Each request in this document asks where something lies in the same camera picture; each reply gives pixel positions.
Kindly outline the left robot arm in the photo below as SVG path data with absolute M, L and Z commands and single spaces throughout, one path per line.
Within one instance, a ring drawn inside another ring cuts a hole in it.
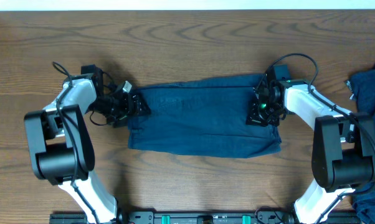
M 52 66 L 66 78 L 62 91 L 41 110 L 25 115 L 24 126 L 34 175 L 66 191 L 82 213 L 53 213 L 50 223 L 128 223 L 118 200 L 94 171 L 95 153 L 84 115 L 98 113 L 114 128 L 129 119 L 151 113 L 130 82 L 117 85 L 96 65 L 71 75 L 57 62 Z

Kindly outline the dark blue shorts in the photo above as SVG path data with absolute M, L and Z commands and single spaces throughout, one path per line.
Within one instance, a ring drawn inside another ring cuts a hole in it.
M 240 159 L 279 152 L 277 127 L 245 123 L 261 77 L 237 75 L 137 89 L 151 113 L 129 119 L 128 147 Z

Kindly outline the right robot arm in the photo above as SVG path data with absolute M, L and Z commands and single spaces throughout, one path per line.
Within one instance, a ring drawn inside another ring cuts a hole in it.
M 313 130 L 314 176 L 280 223 L 325 223 L 349 195 L 375 187 L 375 134 L 370 115 L 352 113 L 319 94 L 307 80 L 294 80 L 286 65 L 271 65 L 254 87 L 248 125 L 278 126 L 286 115 L 299 116 Z

